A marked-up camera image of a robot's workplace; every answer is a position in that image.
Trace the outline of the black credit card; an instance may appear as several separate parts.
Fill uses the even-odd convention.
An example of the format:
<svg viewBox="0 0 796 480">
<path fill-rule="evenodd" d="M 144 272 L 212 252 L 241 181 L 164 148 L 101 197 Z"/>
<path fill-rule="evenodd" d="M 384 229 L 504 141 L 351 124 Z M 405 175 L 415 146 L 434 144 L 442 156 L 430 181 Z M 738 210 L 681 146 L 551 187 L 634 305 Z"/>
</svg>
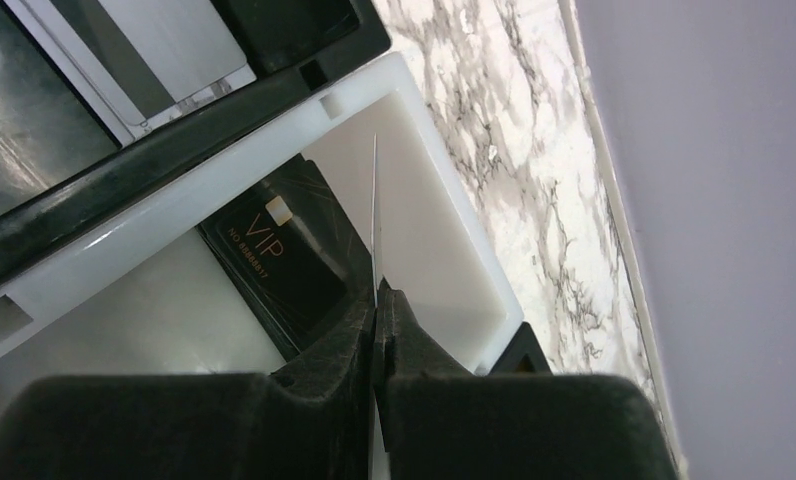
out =
<svg viewBox="0 0 796 480">
<path fill-rule="evenodd" d="M 373 136 L 372 148 L 372 178 L 371 178 L 371 270 L 372 270 L 372 293 L 373 305 L 377 308 L 379 305 L 379 284 L 380 284 L 380 270 L 379 270 L 379 206 L 378 206 L 378 136 Z"/>
<path fill-rule="evenodd" d="M 372 296 L 369 249 L 316 163 L 302 155 L 197 230 L 285 360 Z"/>
</svg>

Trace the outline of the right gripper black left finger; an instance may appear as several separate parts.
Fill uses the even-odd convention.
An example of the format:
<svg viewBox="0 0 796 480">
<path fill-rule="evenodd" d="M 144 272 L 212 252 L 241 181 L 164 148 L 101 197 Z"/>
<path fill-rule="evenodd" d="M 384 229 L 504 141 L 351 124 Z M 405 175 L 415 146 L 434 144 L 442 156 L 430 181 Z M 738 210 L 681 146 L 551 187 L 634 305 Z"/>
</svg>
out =
<svg viewBox="0 0 796 480">
<path fill-rule="evenodd" d="M 0 479 L 366 479 L 375 295 L 269 373 L 56 376 L 0 417 Z"/>
</svg>

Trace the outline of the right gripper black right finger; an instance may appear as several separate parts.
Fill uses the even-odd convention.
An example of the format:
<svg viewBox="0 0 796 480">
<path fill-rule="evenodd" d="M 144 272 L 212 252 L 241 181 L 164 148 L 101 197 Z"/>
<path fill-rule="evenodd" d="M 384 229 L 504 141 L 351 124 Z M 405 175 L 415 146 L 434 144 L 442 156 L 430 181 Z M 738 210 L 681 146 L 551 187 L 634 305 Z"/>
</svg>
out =
<svg viewBox="0 0 796 480">
<path fill-rule="evenodd" d="M 394 479 L 674 479 L 656 414 L 610 375 L 477 376 L 381 283 L 375 392 Z"/>
</svg>

